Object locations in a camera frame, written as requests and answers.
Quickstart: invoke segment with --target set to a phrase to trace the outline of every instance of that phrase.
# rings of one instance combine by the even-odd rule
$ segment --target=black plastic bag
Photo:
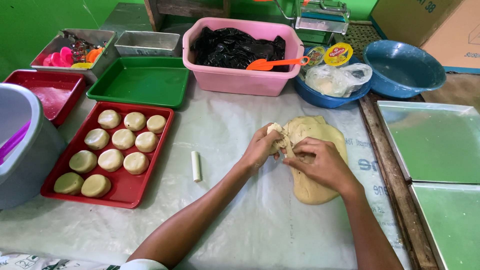
[[[212,31],[204,27],[190,50],[197,51],[197,65],[246,69],[257,59],[277,61],[285,59],[285,40],[256,40],[236,28]],[[273,66],[270,71],[288,72],[288,65]]]

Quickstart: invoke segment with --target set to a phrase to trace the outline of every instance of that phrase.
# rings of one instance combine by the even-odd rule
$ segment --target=plastic bag
[[[204,27],[190,50],[197,51],[197,65],[246,69],[257,59],[277,61],[285,59],[285,40],[255,39],[236,28],[212,31]],[[288,65],[274,66],[271,71],[288,72]]]
[[[372,68],[366,64],[356,63],[341,68],[322,65],[307,71],[305,83],[324,95],[348,98],[371,77]]]

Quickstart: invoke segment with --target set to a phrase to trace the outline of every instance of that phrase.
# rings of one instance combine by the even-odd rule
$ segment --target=green wall
[[[221,0],[207,0],[221,3]],[[291,10],[292,0],[279,0]],[[377,0],[344,0],[352,20],[366,20]],[[0,80],[31,61],[64,28],[97,29],[118,2],[143,0],[2,0],[0,1]],[[231,11],[281,15],[275,3],[231,0]]]

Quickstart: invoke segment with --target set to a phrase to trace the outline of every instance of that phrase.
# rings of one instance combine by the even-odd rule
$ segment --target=white chalk stick
[[[192,171],[193,171],[193,180],[195,182],[200,182],[202,179],[200,177],[200,162],[199,162],[199,155],[197,151],[192,151]]]

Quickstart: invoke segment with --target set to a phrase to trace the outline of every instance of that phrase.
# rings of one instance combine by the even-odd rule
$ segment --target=cardboard box
[[[383,38],[420,47],[446,71],[480,74],[480,0],[379,0],[371,20]]]

